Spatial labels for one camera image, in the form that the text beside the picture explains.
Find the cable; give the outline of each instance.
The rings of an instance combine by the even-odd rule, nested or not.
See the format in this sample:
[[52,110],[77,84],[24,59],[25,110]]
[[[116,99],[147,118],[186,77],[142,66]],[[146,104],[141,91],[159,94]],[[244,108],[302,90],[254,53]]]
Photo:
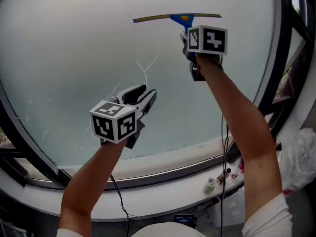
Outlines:
[[[223,146],[223,173],[225,175],[226,173],[226,160],[227,160],[227,151],[228,151],[228,126],[226,124],[226,138],[224,142],[224,136],[223,136],[223,120],[224,116],[222,115],[222,122],[221,122],[221,137],[222,137],[222,146]],[[225,183],[226,183],[226,178],[224,176],[223,180],[223,191],[222,191],[222,200],[221,200],[221,237],[223,237],[223,202],[224,202],[224,194],[225,194]]]
[[[100,144],[103,145],[103,143],[104,143],[104,140],[103,140],[103,139],[100,139]],[[125,207],[124,207],[124,205],[123,205],[122,194],[121,194],[121,192],[120,192],[120,190],[119,190],[119,187],[118,187],[118,185],[117,185],[117,183],[116,183],[116,181],[115,181],[115,179],[114,179],[114,177],[113,177],[112,174],[110,175],[110,179],[111,179],[111,181],[112,181],[112,183],[113,183],[113,186],[115,187],[115,189],[116,189],[117,192],[118,192],[122,209],[123,209],[123,211],[126,213],[126,217],[127,217],[127,220],[128,220],[128,227],[127,227],[126,237],[128,237],[130,224],[132,223],[132,221],[135,220],[135,218],[136,218],[137,216],[132,215],[132,214],[129,214],[129,213],[127,212],[127,210],[125,209]]]

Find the small bottle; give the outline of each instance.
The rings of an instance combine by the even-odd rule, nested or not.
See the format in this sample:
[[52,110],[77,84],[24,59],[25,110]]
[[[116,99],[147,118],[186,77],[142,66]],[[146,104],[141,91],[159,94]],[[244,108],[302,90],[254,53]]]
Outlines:
[[213,178],[209,178],[203,187],[203,192],[205,194],[211,193],[215,189],[216,181]]
[[239,168],[236,169],[236,171],[232,174],[232,178],[235,179],[236,177],[238,177],[240,175],[240,173],[242,173],[244,170],[243,166],[240,166]]
[[222,172],[218,177],[217,177],[217,181],[219,184],[221,184],[224,181],[224,178],[226,179],[227,177],[229,177],[229,173],[231,172],[231,169],[228,168],[226,169],[226,172],[224,174],[224,172]]

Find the hand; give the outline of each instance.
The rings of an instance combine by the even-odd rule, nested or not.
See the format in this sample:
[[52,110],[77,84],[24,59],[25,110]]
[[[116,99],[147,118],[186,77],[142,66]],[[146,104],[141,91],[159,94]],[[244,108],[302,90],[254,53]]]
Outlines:
[[217,55],[196,53],[196,60],[201,67],[202,74],[203,71],[207,69],[220,69],[220,67],[218,66],[219,61]]

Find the fiducial marker cube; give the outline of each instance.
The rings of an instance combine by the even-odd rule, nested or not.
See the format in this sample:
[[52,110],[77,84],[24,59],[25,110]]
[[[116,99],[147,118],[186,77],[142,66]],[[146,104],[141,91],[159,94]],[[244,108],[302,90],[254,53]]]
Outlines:
[[211,26],[188,28],[188,52],[227,55],[227,29]]
[[91,111],[93,134],[113,142],[121,142],[137,132],[137,108],[102,100]]

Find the black window frame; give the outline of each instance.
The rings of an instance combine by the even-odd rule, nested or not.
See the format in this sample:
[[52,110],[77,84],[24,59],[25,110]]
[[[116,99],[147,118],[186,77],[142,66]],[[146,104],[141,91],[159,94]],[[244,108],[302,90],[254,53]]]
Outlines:
[[[299,0],[299,2],[300,4],[303,4],[305,1]],[[278,46],[276,49],[276,57],[268,84],[258,106],[258,109],[264,116],[273,113],[269,121],[269,126],[271,128],[273,137],[275,137],[281,130],[291,111],[293,110],[304,85],[312,59],[315,41],[315,4],[314,0],[306,0],[306,4],[306,11],[304,11],[303,6],[301,6],[299,15],[293,9],[291,0],[281,0],[282,17]],[[306,16],[308,19],[307,25],[305,25],[305,22],[302,19],[304,16]],[[294,94],[285,94],[287,92],[285,90],[285,95],[282,96],[281,99],[274,100],[279,83],[283,76],[284,68],[286,66],[291,42],[292,27],[295,28],[306,41],[301,54],[294,61],[290,73],[290,77],[293,77],[293,79],[295,78]],[[11,147],[0,147],[0,167],[23,186],[28,184],[44,188],[64,189],[71,177],[61,169],[52,169],[47,165],[46,161],[32,149],[32,147],[15,127],[14,122],[12,122],[10,115],[5,109],[5,104],[1,100],[0,115],[0,127],[4,130],[13,145],[16,146],[14,147],[11,145]],[[228,152],[228,161],[232,162],[239,156],[240,151],[236,144],[233,143]],[[30,162],[30,164],[32,164],[38,171],[40,171],[51,181],[25,177],[23,175],[23,171],[15,165],[14,161],[12,161],[13,157],[25,158]],[[139,178],[117,180],[117,184],[121,189],[127,189],[162,183],[207,170],[211,167],[221,164],[222,162],[223,157],[220,155],[187,167],[175,169],[173,171],[167,171]],[[112,182],[109,181],[106,190],[113,189],[114,186],[112,185]]]

